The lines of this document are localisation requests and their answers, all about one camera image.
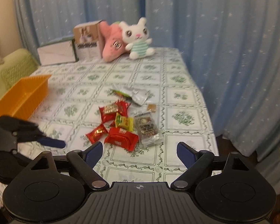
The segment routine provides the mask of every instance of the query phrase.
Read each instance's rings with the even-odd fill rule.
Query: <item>plush toy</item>
[[[120,22],[119,26],[122,28],[122,40],[127,43],[125,49],[131,51],[130,58],[135,60],[153,55],[155,50],[149,48],[152,39],[149,39],[149,32],[146,24],[146,18],[139,19],[138,24],[129,26],[125,22]]]
[[[122,29],[117,23],[109,25],[106,21],[99,23],[101,34],[105,38],[105,47],[103,50],[103,59],[105,62],[111,62],[123,53],[126,53],[126,43],[122,40]]]

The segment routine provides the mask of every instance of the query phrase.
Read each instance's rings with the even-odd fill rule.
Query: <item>green striped shirt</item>
[[[143,56],[146,54],[147,49],[148,44],[146,42],[140,41],[133,43],[131,52],[136,52],[139,56]]]

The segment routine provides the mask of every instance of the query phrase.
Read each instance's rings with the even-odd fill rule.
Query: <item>green sofa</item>
[[[18,49],[3,60],[4,64],[0,65],[0,99],[18,79],[29,76],[39,66],[26,49]]]

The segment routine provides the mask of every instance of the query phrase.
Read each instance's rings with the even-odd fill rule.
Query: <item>white bunny plush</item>
[[[139,19],[138,24],[129,26],[126,22],[120,22],[119,26],[122,29],[122,40],[127,43],[125,49],[131,51],[130,58],[135,60],[153,55],[155,50],[149,48],[152,39],[149,39],[149,32],[146,24],[146,18]]]

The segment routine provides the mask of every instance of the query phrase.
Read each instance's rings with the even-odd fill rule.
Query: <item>white tablecloth with green pattern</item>
[[[99,106],[119,99],[111,91],[112,84],[149,90],[146,103],[142,107],[132,104],[128,113],[133,116],[146,111],[148,103],[156,104],[154,118],[165,141],[148,148],[138,143],[133,152],[104,145],[103,157],[94,170],[110,184],[113,181],[170,184],[186,170],[176,155],[180,141],[196,150],[207,149],[218,154],[202,94],[177,49],[156,48],[154,56],[139,60],[123,55],[112,63],[94,59],[46,66],[33,73],[40,74],[52,74],[49,93],[30,120],[38,123],[48,136],[66,141],[67,146],[56,149],[35,142],[19,144],[19,151],[30,158],[44,150],[64,155],[89,147],[85,134],[101,123]],[[3,189],[4,185],[0,185],[0,195]]]

